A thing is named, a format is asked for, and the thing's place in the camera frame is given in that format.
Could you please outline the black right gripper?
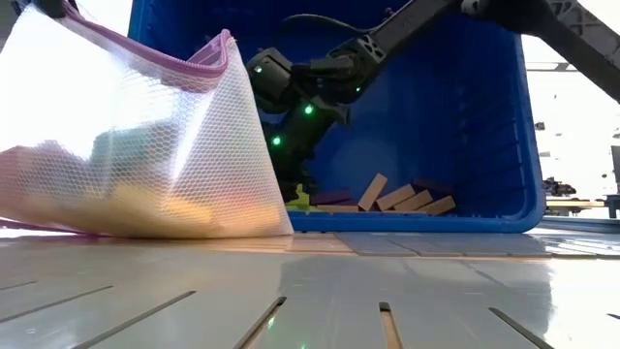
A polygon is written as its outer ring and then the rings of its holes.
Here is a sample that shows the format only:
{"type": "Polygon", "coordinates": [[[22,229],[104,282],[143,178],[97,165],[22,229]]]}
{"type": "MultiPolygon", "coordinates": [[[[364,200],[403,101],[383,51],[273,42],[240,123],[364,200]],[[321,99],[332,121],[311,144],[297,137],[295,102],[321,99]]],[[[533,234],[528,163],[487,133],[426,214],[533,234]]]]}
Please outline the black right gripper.
{"type": "Polygon", "coordinates": [[[350,122],[350,104],[379,74],[388,53],[370,36],[351,39],[324,58],[291,65],[286,88],[276,99],[285,115],[270,134],[270,155],[278,168],[285,203],[297,200],[297,186],[315,193],[315,178],[303,161],[335,123],[350,122]]]}

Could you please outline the lime green wooden block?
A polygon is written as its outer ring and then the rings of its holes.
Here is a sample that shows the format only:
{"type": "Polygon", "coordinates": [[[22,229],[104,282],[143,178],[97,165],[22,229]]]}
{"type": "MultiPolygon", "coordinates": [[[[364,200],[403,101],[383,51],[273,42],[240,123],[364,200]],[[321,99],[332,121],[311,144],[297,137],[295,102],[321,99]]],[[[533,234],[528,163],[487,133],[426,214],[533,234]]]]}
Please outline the lime green wooden block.
{"type": "Polygon", "coordinates": [[[310,195],[304,192],[302,184],[298,184],[295,193],[297,198],[285,203],[287,210],[314,211],[316,209],[310,205],[310,195]]]}

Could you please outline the long grey slotted divider board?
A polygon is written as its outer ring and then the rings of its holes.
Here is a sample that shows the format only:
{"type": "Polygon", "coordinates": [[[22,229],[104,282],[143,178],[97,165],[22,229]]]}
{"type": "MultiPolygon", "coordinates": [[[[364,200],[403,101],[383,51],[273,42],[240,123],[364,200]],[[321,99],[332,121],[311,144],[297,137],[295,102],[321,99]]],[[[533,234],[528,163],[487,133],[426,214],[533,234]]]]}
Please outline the long grey slotted divider board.
{"type": "Polygon", "coordinates": [[[620,349],[620,256],[4,239],[0,349],[620,349]]]}

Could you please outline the blue plastic bin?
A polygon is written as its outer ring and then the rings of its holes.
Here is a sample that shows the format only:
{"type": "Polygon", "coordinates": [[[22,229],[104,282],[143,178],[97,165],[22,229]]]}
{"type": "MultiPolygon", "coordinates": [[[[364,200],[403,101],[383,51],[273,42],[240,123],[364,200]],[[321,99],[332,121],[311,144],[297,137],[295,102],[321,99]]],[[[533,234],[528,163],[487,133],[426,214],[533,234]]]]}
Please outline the blue plastic bin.
{"type": "MultiPolygon", "coordinates": [[[[294,62],[325,55],[342,29],[288,16],[312,13],[376,25],[406,0],[131,0],[130,38],[187,59],[222,29],[244,59],[276,47],[294,62]]],[[[415,213],[292,211],[298,231],[523,233],[544,195],[520,38],[494,24],[444,16],[389,60],[333,126],[308,171],[321,191],[359,198],[377,173],[394,191],[417,177],[451,185],[455,206],[415,213]]]]}

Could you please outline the background wooden table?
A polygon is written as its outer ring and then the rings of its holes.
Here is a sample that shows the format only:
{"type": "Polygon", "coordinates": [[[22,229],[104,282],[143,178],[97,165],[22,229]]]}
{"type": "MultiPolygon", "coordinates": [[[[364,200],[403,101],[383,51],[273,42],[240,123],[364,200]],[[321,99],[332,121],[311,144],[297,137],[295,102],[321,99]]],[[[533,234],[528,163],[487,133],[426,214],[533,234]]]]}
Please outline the background wooden table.
{"type": "Polygon", "coordinates": [[[602,201],[582,201],[577,199],[561,200],[560,198],[556,198],[555,200],[546,201],[545,215],[575,216],[583,210],[600,207],[605,207],[605,203],[602,201]]]}

